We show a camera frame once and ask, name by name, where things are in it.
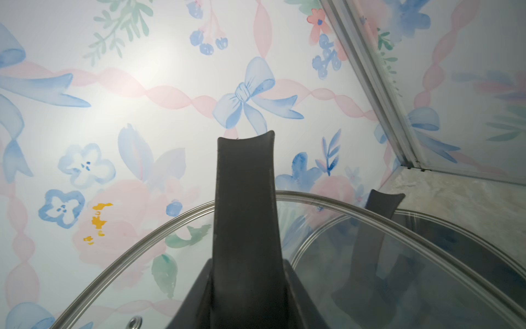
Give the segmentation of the right corner aluminium post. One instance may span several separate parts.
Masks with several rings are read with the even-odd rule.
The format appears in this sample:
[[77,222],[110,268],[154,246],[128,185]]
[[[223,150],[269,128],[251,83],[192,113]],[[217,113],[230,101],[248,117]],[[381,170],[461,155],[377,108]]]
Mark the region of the right corner aluminium post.
[[356,5],[333,0],[321,4],[401,164],[422,169],[416,141],[401,115],[377,49],[360,23]]

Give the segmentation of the glass pot lid black handle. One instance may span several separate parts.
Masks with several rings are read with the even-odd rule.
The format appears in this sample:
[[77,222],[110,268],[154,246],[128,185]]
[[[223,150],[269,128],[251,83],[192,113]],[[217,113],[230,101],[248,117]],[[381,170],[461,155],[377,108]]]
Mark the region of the glass pot lid black handle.
[[218,140],[216,198],[164,224],[109,266],[67,308],[55,328],[90,328],[95,301],[125,270],[175,231],[212,215],[212,248],[166,319],[132,311],[116,328],[330,328],[282,252],[273,177],[275,134]]

